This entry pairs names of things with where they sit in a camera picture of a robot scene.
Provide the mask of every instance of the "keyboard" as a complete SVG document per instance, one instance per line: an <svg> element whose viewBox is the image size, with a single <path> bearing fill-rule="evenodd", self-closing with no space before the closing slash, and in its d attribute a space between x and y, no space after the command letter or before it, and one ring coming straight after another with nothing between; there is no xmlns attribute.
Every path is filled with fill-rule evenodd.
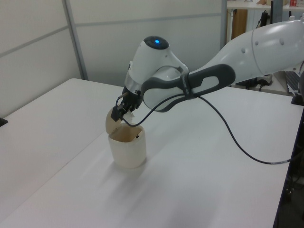
<svg viewBox="0 0 304 228"><path fill-rule="evenodd" d="M294 71L285 71L286 82L292 90L297 91L299 89L299 75Z"/></svg>

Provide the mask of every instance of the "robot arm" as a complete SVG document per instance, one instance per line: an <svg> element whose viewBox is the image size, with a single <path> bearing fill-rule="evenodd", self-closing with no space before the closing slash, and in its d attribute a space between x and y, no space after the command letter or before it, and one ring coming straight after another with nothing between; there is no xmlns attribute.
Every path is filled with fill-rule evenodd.
<svg viewBox="0 0 304 228"><path fill-rule="evenodd" d="M142 100L152 109L174 96L156 109L166 112L181 101L285 69L303 59L303 18L244 33L202 68L190 73L166 40L147 37L129 65L123 101L114 107L111 116L117 121L127 111L138 108Z"/></svg>

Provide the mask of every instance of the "cup rim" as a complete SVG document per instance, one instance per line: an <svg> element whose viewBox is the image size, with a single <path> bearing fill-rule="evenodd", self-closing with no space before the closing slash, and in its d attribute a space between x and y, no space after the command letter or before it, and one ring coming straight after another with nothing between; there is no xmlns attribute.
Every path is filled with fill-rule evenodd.
<svg viewBox="0 0 304 228"><path fill-rule="evenodd" d="M120 127L123 127L123 126L126 126L127 124L126 123L122 123L122 124L120 124ZM144 130L144 128L142 127L142 126L140 126L140 125L138 125L138 126L136 126L136 127L139 127L142 131L142 134L141 135L139 135L139 137L138 138L135 138L135 139L133 139L131 142L121 142L121 141L117 141L117 140L115 140L115 139L112 139L111 138L111 135L113 134L109 134L108 135L108 139L109 139L109 141L111 142L111 143L115 143L115 144L119 144L119 145L132 145L132 144L136 144L138 141L140 141L144 136L145 136L145 130Z"/></svg>

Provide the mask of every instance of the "black cable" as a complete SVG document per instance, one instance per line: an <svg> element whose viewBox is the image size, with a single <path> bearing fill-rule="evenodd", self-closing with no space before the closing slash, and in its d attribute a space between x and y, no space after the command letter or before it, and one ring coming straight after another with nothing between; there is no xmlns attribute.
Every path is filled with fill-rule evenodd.
<svg viewBox="0 0 304 228"><path fill-rule="evenodd" d="M230 127L228 126L227 121L226 121L225 118L222 116L222 114L216 109L216 107L214 107L209 101L207 101L205 98L203 98L203 97L201 97L201 96L197 96L197 98L199 98L199 99L205 101L207 104L209 104L209 106L210 106L211 108L213 108L214 111L216 111L216 113L220 116L220 118L221 118L221 119L223 120L223 122L225 123L225 125L226 125L226 127L227 127L227 129L228 129L228 131L229 131L229 133L230 133L230 135L231 135L233 141L236 143L236 145L239 147L239 149L240 149L245 155L247 155L249 158L255 160L256 162L263 163L263 164L267 164L267 165L279 165L279 164L284 164L284 163L292 162L292 161L294 161L294 160L296 160L296 159L298 159L299 157L302 156L304 150L303 150L302 152L300 152L299 154L297 154L296 156L294 156L294 157L292 157L292 158L290 158L290 159L287 159L287 160L285 160L285 161L267 162L267 161L261 161L261 160L259 160L259 159L256 159L256 158L252 157L250 154L248 154L248 153L247 153L247 152L238 144L238 142L237 142L237 140L235 139L235 137L234 137L234 135L233 135L233 133L232 133Z"/></svg>
<svg viewBox="0 0 304 228"><path fill-rule="evenodd" d="M261 22L261 20L258 21L257 26L256 26L256 29L257 29L258 25L260 24L260 22Z"/></svg>
<svg viewBox="0 0 304 228"><path fill-rule="evenodd" d="M261 17L261 19L258 21L257 26L256 26L256 29L257 29L258 25L260 24L261 20L262 20L262 17Z"/></svg>
<svg viewBox="0 0 304 228"><path fill-rule="evenodd" d="M161 106L163 103L165 103L166 101L169 101L170 99L172 98L175 98L175 97L178 97L178 96L184 96L184 94L177 94L177 95L174 95L174 96L171 96L167 99L164 99L162 102L160 102L158 105L156 105L139 123L137 124L130 124L128 121L126 121L124 118L123 118L123 121L125 121L125 123L127 125L129 125L130 127L137 127L138 125L142 124L147 118L149 115L151 115L152 112L154 112L159 106Z"/></svg>
<svg viewBox="0 0 304 228"><path fill-rule="evenodd" d="M160 105L162 105L163 103L165 103L166 101L169 101L170 99L172 99L172 98L175 98L175 97L178 97L178 96L183 96L184 94L177 94L177 95L174 95L174 96L171 96L171 97L169 97L169 98L167 98L167 99L165 99L165 100L163 100L162 102L160 102L158 105L156 105L139 123L137 123L137 124L130 124L129 122L127 122L124 118L122 118L122 120L124 120L125 121L125 123L127 124L127 125L129 125L130 127L137 127L137 126L139 126L140 124L142 124L148 117L149 117L149 115L151 115L151 113L152 112L154 112ZM267 164L267 165L279 165L279 164L285 164L285 163L288 163L288 162L292 162L292 161L294 161L294 160L296 160L296 159L298 159L298 158L300 158L302 155L303 155L303 153L304 153L304 150L303 151L301 151L299 154L297 154L296 156L294 156L294 157L292 157L292 158L290 158L290 159L287 159L287 160L285 160L285 161L277 161L277 162L267 162L267 161L261 161L261 160L259 160L259 159L256 159L256 158L254 158L253 156L251 156L249 153L247 153L241 146L240 146L240 144L238 144L238 142L237 142L237 140L235 139L235 137L234 137L234 135L233 135L233 133L232 133L232 131L231 131L231 129L230 129L230 127L229 127L229 125L228 125L228 123L227 123L227 121L225 120L225 118L222 116L222 114L216 109L216 107L214 107L209 101L207 101L205 98L203 98L203 97L201 97L201 96L196 96L197 98L199 98L199 99L201 99L201 100L203 100L204 102L206 102L211 108L213 108L213 110L220 116L220 118L223 120L223 122L224 122L224 124L226 125L226 127L227 127L227 129L228 129L228 131L229 131L229 133L230 133L230 135L231 135L231 137L232 137L232 139L233 139L233 141L235 142L235 144L238 146L238 148L245 154L245 155L247 155L249 158L251 158L251 159L253 159L253 160L255 160L256 162L259 162L259 163L262 163L262 164Z"/></svg>
<svg viewBox="0 0 304 228"><path fill-rule="evenodd" d="M261 92L261 89L262 89L262 87L264 86L263 84L264 84L264 83L261 83L261 86L260 86L260 88L258 89L259 92Z"/></svg>

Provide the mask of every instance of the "white cup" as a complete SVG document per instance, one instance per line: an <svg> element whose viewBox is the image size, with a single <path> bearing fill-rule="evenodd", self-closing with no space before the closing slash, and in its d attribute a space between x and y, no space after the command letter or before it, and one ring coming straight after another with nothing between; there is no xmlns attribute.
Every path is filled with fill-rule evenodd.
<svg viewBox="0 0 304 228"><path fill-rule="evenodd" d="M133 169L146 159L146 134L141 126L130 127L126 123L109 135L114 162L121 167Z"/></svg>

